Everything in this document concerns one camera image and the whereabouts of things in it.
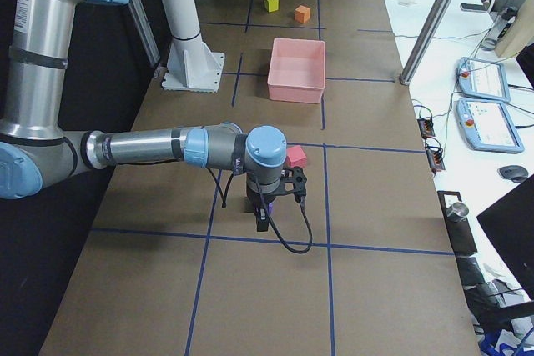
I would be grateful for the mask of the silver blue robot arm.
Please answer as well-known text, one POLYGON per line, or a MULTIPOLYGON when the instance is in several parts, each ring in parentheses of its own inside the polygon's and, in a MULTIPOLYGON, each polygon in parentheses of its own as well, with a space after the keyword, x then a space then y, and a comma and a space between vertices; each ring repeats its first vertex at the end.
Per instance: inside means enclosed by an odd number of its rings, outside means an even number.
POLYGON ((58 126, 73 18, 81 2, 18 0, 1 120, 1 196, 19 199, 73 175, 121 164, 183 161, 247 177, 257 229, 273 228, 269 205, 284 190, 284 134, 271 126, 243 133, 233 123, 130 133, 65 132, 58 126))

